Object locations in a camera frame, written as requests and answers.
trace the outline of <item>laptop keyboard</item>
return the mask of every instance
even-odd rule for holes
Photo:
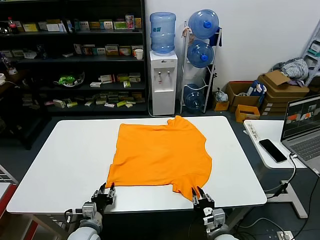
[[[320,136],[292,145],[291,148],[305,161],[320,156]]]

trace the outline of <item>orange t-shirt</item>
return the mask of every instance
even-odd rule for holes
[[[172,190],[192,201],[208,181],[212,159],[206,138],[181,116],[168,125],[121,124],[113,164],[106,188],[115,186],[158,186],[172,184]]]

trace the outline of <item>smartphone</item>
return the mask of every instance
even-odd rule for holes
[[[264,139],[260,140],[259,144],[261,147],[264,148],[264,150],[267,151],[267,153],[277,162],[282,163],[287,160],[285,155],[282,154],[282,152],[269,140]]]

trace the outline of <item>laptop screen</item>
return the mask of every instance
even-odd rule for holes
[[[289,102],[281,140],[320,127],[320,95]]]

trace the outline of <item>power outlet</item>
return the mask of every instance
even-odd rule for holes
[[[291,231],[284,231],[284,233],[282,231],[277,231],[276,234],[279,240],[295,240]]]

